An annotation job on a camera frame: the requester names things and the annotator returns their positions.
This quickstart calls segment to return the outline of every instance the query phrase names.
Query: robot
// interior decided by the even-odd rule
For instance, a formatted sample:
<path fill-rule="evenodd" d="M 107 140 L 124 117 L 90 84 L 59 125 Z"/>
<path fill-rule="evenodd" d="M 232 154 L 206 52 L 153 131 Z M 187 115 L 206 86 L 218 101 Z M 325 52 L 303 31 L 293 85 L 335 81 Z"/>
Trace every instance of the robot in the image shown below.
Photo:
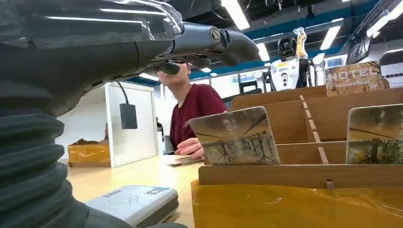
<path fill-rule="evenodd" d="M 74 199 L 56 118 L 105 82 L 258 56 L 242 33 L 182 22 L 154 0 L 0 0 L 0 21 L 2 228 L 130 228 Z"/>
<path fill-rule="evenodd" d="M 271 91 L 280 91 L 312 86 L 309 76 L 308 55 L 304 49 L 307 38 L 303 28 L 294 30 L 298 34 L 297 41 L 293 37 L 278 41 L 279 60 L 271 64 L 268 75 Z"/>

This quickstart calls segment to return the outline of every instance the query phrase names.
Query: person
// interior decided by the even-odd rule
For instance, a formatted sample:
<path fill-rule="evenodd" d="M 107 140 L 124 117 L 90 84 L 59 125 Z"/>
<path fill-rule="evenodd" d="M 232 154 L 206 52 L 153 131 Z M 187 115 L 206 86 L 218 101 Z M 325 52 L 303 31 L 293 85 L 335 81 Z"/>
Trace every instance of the person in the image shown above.
<path fill-rule="evenodd" d="M 170 141 L 175 154 L 191 154 L 193 159 L 197 159 L 204 157 L 204 149 L 190 127 L 189 120 L 223 113 L 227 111 L 227 107 L 210 85 L 190 83 L 190 64 L 178 65 L 180 71 L 176 75 L 168 75 L 162 71 L 157 73 L 161 83 L 168 87 L 178 101 L 173 108 Z"/>

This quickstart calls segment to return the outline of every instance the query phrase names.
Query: maroon t-shirt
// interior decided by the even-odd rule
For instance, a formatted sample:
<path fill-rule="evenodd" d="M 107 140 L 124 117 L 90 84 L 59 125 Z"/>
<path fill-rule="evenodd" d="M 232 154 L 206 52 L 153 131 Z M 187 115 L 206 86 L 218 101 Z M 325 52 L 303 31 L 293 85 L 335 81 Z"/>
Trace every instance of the maroon t-shirt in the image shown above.
<path fill-rule="evenodd" d="M 175 105 L 171 118 L 171 143 L 176 150 L 182 141 L 196 137 L 189 120 L 196 117 L 223 113 L 227 110 L 218 93 L 210 85 L 193 84 L 182 106 Z"/>

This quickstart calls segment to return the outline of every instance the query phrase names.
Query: table surface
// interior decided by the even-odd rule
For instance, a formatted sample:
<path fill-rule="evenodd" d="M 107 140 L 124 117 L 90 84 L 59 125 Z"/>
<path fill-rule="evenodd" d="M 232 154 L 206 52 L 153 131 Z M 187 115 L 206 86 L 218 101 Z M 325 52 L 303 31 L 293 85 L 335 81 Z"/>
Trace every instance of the table surface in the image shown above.
<path fill-rule="evenodd" d="M 67 179 L 73 185 L 74 197 L 86 202 L 125 185 L 149 185 L 174 188 L 179 194 L 179 208 L 168 219 L 194 227 L 191 182 L 198 179 L 202 162 L 170 167 L 179 156 L 162 155 L 137 161 L 119 168 L 69 168 Z"/>

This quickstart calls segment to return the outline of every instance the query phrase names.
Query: white robot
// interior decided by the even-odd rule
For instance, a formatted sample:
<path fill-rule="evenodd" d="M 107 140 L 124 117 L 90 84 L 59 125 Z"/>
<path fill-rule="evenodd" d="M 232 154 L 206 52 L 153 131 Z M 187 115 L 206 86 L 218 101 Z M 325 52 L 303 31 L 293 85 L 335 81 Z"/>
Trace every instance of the white robot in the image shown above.
<path fill-rule="evenodd" d="M 271 91 L 280 91 L 312 86 L 309 76 L 308 54 L 305 51 L 307 36 L 303 28 L 294 32 L 298 35 L 297 41 L 293 37 L 278 41 L 280 59 L 271 64 L 269 81 Z"/>

